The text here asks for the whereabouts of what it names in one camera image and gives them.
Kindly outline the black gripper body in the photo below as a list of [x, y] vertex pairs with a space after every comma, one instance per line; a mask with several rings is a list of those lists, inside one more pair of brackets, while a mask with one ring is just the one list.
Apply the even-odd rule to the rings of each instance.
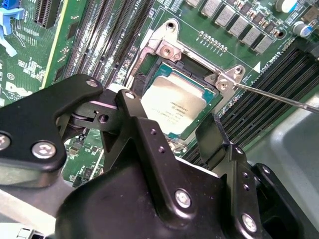
[[56, 215], [58, 239], [230, 239], [222, 222], [223, 182], [184, 160], [179, 166], [193, 188], [194, 219], [172, 229], [158, 216], [137, 163], [125, 164], [74, 190]]

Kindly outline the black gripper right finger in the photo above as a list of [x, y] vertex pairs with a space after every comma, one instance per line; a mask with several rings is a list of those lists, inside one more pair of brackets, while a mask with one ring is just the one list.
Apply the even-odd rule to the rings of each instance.
[[196, 130], [202, 162], [224, 182], [223, 226], [232, 238], [307, 239], [309, 220], [266, 165], [250, 165], [215, 114]]

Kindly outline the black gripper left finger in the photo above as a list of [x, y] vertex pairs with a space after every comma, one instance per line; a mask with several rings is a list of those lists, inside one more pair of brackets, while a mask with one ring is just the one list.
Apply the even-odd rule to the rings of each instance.
[[102, 133], [110, 164], [138, 162], [153, 206], [163, 222], [187, 223], [195, 200], [181, 205], [176, 193], [189, 196], [180, 162], [156, 121], [147, 118], [140, 99], [128, 90], [104, 90], [100, 82], [76, 74], [0, 110], [0, 165], [20, 186], [45, 187], [66, 161], [64, 141], [81, 127]]

